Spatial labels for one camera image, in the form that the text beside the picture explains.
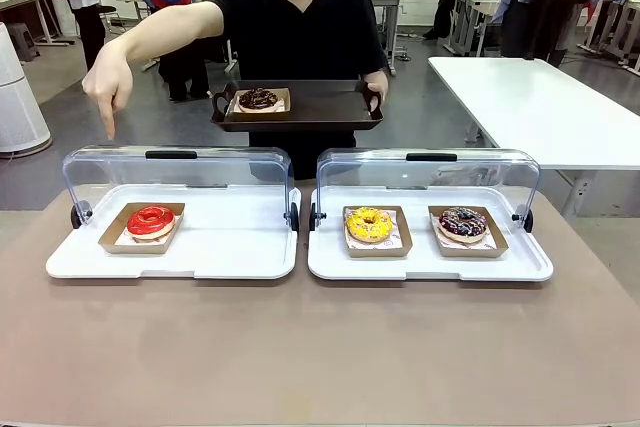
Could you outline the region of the person's right hand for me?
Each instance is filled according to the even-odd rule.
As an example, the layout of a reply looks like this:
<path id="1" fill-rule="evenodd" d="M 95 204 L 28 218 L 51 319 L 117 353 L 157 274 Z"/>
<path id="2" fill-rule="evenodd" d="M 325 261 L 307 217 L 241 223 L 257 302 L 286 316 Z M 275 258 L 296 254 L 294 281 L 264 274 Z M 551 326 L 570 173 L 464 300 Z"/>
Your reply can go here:
<path id="1" fill-rule="evenodd" d="M 109 140 L 116 133 L 114 115 L 127 106 L 133 88 L 127 48 L 124 36 L 107 43 L 82 81 L 84 92 L 98 107 Z"/>

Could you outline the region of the person's left hand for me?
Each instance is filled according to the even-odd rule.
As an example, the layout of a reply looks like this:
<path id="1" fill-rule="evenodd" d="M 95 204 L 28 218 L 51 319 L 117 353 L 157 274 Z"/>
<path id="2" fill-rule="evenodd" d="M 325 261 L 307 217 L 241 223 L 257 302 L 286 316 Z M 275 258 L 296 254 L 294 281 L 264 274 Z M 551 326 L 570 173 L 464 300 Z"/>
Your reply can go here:
<path id="1" fill-rule="evenodd" d="M 378 94 L 378 96 L 371 100 L 370 110 L 379 110 L 386 101 L 389 89 L 389 82 L 385 72 L 383 70 L 378 70 L 376 72 L 366 74 L 363 77 L 363 80 L 371 92 L 376 92 Z"/>

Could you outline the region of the dark brown serving tray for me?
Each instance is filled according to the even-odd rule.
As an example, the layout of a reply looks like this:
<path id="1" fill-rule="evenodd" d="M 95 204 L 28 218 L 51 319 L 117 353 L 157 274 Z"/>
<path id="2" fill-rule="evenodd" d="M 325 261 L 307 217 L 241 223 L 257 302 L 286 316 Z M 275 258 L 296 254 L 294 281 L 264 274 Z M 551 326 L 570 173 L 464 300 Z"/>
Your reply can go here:
<path id="1" fill-rule="evenodd" d="M 233 122 L 225 114 L 239 90 L 287 88 L 291 114 L 287 120 Z M 371 130 L 383 120 L 381 109 L 371 111 L 378 96 L 361 80 L 240 80 L 232 81 L 212 99 L 211 122 L 226 132 L 289 133 Z"/>

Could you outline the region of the chocolate glazed donut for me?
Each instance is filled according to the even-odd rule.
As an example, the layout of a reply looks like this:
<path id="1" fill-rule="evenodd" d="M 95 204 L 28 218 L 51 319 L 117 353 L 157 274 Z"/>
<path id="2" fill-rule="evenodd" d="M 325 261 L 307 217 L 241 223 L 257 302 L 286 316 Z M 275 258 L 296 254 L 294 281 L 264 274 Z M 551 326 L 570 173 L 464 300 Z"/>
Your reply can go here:
<path id="1" fill-rule="evenodd" d="M 242 112 L 272 112 L 277 108 L 278 96 L 264 88 L 253 88 L 242 93 L 238 98 L 238 108 Z"/>

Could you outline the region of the person's right forearm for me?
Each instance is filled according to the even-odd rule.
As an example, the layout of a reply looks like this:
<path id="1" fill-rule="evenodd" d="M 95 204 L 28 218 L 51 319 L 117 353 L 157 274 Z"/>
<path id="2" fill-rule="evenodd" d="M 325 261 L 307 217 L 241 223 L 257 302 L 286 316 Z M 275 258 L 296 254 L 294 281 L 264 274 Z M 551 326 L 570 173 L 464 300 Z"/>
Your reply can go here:
<path id="1" fill-rule="evenodd" d="M 180 33 L 182 6 L 161 9 L 136 27 L 107 43 L 100 51 L 95 67 L 102 70 L 128 66 L 168 54 L 185 44 Z"/>

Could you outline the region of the person's black shirt torso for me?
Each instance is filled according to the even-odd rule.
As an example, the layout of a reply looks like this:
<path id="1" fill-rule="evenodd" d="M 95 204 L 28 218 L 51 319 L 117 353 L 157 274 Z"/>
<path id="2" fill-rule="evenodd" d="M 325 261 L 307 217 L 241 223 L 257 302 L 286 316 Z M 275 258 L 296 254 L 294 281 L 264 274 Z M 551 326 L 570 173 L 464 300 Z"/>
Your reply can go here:
<path id="1" fill-rule="evenodd" d="M 364 81 L 387 66 L 372 0 L 209 2 L 222 12 L 242 80 Z"/>

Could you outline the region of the yellow sprinkled donut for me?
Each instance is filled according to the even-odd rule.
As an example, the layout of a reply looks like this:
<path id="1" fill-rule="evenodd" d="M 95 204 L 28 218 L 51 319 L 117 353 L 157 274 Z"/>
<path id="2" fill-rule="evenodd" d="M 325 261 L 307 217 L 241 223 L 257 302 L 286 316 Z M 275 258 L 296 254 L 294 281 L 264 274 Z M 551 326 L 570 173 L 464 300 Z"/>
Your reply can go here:
<path id="1" fill-rule="evenodd" d="M 346 217 L 348 233 L 363 243 L 380 243 L 391 234 L 393 222 L 390 214 L 373 207 L 350 210 Z"/>

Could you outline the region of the red glazed donut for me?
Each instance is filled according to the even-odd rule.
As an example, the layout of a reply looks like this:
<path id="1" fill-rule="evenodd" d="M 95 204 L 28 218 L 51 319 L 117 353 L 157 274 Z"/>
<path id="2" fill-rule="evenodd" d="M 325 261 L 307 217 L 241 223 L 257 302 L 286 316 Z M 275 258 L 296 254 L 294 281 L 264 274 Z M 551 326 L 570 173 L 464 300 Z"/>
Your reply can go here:
<path id="1" fill-rule="evenodd" d="M 175 214 L 171 209 L 151 205 L 131 214 L 127 231 L 136 240 L 154 240 L 169 233 L 174 225 Z"/>

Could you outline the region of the grey crank-leg background desk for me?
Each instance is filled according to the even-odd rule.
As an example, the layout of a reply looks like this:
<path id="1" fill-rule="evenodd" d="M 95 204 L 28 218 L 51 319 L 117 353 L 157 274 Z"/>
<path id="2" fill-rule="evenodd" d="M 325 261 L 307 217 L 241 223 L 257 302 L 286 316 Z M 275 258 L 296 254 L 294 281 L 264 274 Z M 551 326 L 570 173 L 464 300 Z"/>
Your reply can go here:
<path id="1" fill-rule="evenodd" d="M 374 7 L 380 7 L 383 9 L 383 49 L 387 56 L 388 69 L 392 77 L 396 75 L 396 33 L 400 2 L 401 0 L 372 0 Z"/>

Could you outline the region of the clear display case lid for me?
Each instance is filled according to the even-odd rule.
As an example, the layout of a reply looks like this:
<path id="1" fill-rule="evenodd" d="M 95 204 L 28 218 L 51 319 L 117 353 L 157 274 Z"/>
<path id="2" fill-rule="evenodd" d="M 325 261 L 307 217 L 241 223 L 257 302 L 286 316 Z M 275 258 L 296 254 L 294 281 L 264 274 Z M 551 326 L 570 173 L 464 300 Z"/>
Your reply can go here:
<path id="1" fill-rule="evenodd" d="M 505 197 L 508 220 L 530 233 L 539 180 L 539 164 L 513 149 L 330 149 L 318 159 L 309 227 L 328 217 L 329 199 L 338 190 L 348 190 L 348 202 L 355 205 L 358 189 L 451 189 L 460 196 L 464 189 L 486 188 Z"/>
<path id="2" fill-rule="evenodd" d="M 278 148 L 193 146 L 87 146 L 68 154 L 63 178 L 72 200 L 71 225 L 90 222 L 97 202 L 90 188 L 124 185 L 178 186 L 187 189 L 223 189 L 233 186 L 277 186 L 282 216 L 297 228 L 292 200 L 293 167 Z"/>

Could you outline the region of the white cylindrical air purifier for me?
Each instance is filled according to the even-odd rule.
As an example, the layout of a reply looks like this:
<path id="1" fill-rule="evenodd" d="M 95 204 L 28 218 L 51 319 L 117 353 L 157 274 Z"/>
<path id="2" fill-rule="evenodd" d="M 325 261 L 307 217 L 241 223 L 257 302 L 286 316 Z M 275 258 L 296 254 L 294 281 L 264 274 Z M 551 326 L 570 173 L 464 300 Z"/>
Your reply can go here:
<path id="1" fill-rule="evenodd" d="M 0 159 L 40 152 L 51 141 L 9 31 L 0 22 Z"/>

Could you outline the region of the grey plastic stool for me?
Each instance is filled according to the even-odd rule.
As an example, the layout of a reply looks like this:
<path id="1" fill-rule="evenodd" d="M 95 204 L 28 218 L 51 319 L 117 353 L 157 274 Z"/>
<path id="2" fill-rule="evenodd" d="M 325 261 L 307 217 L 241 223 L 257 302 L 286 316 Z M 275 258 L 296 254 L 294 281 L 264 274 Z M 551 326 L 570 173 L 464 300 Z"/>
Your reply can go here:
<path id="1" fill-rule="evenodd" d="M 25 23 L 10 23 L 6 28 L 21 62 L 31 62 L 40 55 Z"/>

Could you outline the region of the white background desk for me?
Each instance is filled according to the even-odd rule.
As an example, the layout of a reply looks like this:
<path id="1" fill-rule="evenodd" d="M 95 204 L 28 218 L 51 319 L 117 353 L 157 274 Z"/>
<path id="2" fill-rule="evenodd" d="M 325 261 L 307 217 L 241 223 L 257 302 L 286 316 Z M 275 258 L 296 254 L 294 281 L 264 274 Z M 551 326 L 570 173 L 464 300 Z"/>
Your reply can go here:
<path id="1" fill-rule="evenodd" d="M 499 0 L 455 0 L 444 48 L 454 56 L 481 57 Z"/>

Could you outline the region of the large white table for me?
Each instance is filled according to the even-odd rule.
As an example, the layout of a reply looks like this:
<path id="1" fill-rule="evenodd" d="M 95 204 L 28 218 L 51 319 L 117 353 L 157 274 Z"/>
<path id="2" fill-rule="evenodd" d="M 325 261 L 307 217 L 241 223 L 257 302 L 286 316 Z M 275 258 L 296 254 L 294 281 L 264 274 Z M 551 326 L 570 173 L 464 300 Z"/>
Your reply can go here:
<path id="1" fill-rule="evenodd" d="M 576 178 L 563 216 L 640 217 L 640 116 L 541 60 L 428 60 L 495 147 Z"/>

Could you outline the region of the white display case base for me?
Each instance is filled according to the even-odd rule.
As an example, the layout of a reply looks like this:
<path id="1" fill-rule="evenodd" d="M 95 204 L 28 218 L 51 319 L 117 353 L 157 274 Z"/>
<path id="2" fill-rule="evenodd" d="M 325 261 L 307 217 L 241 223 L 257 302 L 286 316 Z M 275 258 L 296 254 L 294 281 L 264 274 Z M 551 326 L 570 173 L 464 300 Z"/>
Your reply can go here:
<path id="1" fill-rule="evenodd" d="M 508 187 L 504 193 L 490 187 L 322 187 L 314 198 L 325 217 L 309 234 L 309 269 L 326 280 L 546 281 L 554 273 L 551 260 L 533 235 L 512 220 L 524 211 L 529 193 L 523 187 Z M 401 207 L 413 242 L 410 251 L 396 258 L 351 257 L 343 220 L 347 206 Z M 507 251 L 498 258 L 443 256 L 429 220 L 430 206 L 485 207 L 503 233 Z"/>
<path id="2" fill-rule="evenodd" d="M 53 278 L 275 280 L 295 264 L 298 235 L 284 215 L 299 206 L 301 193 L 296 188 L 129 184 L 85 191 L 96 203 L 93 215 L 47 260 L 46 271 Z M 100 237 L 128 204 L 184 207 L 166 252 L 115 254 L 100 245 Z"/>

